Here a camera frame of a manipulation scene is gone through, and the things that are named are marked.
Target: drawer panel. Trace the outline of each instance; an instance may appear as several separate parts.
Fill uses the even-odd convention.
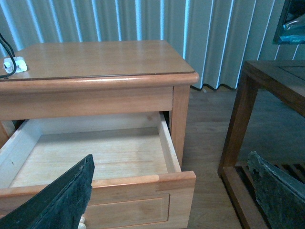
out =
[[[168,210],[169,194],[91,205],[85,213],[86,226],[107,229],[164,222],[168,220]]]

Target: drawer front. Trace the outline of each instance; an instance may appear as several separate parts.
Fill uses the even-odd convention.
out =
[[[84,214],[87,229],[182,229],[187,227],[196,176],[178,172],[92,182]],[[0,218],[45,186],[5,188],[0,192]]]

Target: wooden table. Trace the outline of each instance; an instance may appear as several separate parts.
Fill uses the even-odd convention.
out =
[[[198,74],[167,42],[43,43],[16,56],[28,70],[0,80],[0,120],[171,111],[181,165]],[[0,143],[7,139],[0,125]]]
[[[246,229],[268,228],[235,168],[260,87],[305,116],[305,61],[244,63],[218,174],[223,179]]]

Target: table top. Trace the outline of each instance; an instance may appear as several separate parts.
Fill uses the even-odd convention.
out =
[[[305,61],[249,61],[243,72],[305,117]]]
[[[28,70],[9,80],[194,72],[166,41],[41,43],[15,54]]]
[[[28,70],[0,79],[0,94],[165,87],[199,79],[166,41],[42,43],[15,54]]]
[[[264,87],[274,83],[272,78],[305,97],[305,61],[248,61],[244,70]]]

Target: table leg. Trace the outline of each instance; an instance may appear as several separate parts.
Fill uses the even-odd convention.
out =
[[[175,86],[173,88],[173,109],[170,117],[170,132],[180,166],[182,165],[189,97],[190,86]]]
[[[228,133],[224,143],[222,157],[218,167],[219,176],[221,176],[224,167],[234,167],[236,164],[255,103],[258,88],[258,82],[251,79],[245,73],[242,73]]]

